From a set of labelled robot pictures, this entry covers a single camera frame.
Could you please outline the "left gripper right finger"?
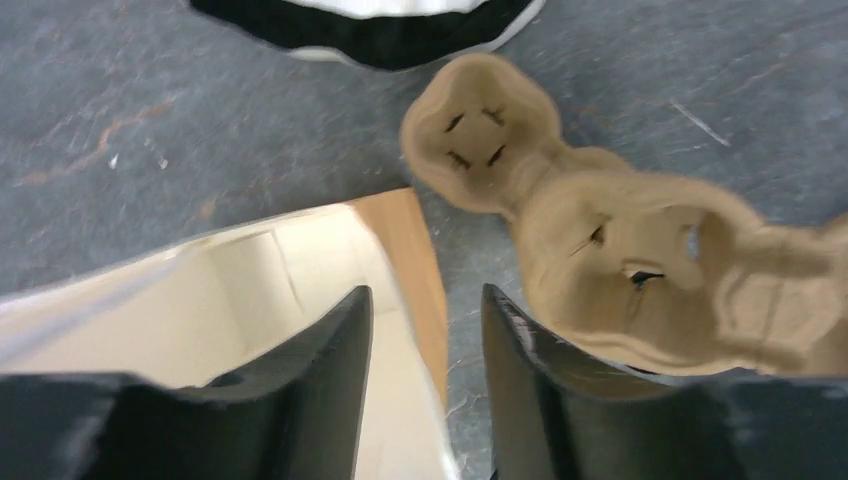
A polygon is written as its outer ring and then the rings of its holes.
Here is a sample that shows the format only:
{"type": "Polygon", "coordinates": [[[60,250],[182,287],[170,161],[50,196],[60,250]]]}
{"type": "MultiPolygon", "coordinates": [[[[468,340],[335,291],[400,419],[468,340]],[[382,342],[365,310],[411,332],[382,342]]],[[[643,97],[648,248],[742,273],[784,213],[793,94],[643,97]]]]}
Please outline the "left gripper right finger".
{"type": "Polygon", "coordinates": [[[664,385],[562,340],[497,286],[481,328],[498,479],[843,479],[847,382],[664,385]]]}

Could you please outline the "brown cardboard cup carrier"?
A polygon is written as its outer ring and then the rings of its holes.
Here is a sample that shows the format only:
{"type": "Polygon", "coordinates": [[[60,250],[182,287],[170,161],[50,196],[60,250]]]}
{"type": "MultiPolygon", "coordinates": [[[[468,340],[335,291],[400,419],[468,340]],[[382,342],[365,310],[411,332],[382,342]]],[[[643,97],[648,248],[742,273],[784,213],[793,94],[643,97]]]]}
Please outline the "brown cardboard cup carrier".
{"type": "Polygon", "coordinates": [[[512,226],[536,319],[606,360],[667,375],[847,371],[847,220],[775,225],[690,177],[584,172],[512,226]]]}

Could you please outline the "brown paper bag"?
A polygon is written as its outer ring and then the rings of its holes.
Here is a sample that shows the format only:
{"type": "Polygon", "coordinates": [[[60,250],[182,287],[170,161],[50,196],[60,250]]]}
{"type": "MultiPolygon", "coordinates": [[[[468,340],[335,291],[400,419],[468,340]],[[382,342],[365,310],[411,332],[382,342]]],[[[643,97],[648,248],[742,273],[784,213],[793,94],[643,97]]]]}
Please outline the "brown paper bag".
{"type": "Polygon", "coordinates": [[[200,386],[359,285],[371,291],[373,334],[356,477],[458,478],[445,421],[445,291],[409,188],[236,225],[5,296],[1,369],[200,386]]]}

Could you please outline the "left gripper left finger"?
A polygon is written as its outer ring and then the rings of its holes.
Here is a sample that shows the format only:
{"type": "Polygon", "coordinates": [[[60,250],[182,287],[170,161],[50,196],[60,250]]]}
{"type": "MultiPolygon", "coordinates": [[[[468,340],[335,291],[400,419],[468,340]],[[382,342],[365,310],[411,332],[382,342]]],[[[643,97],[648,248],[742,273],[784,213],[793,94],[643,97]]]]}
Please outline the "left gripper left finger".
{"type": "Polygon", "coordinates": [[[5,479],[351,479],[370,288],[203,387],[127,373],[5,374],[5,479]]]}

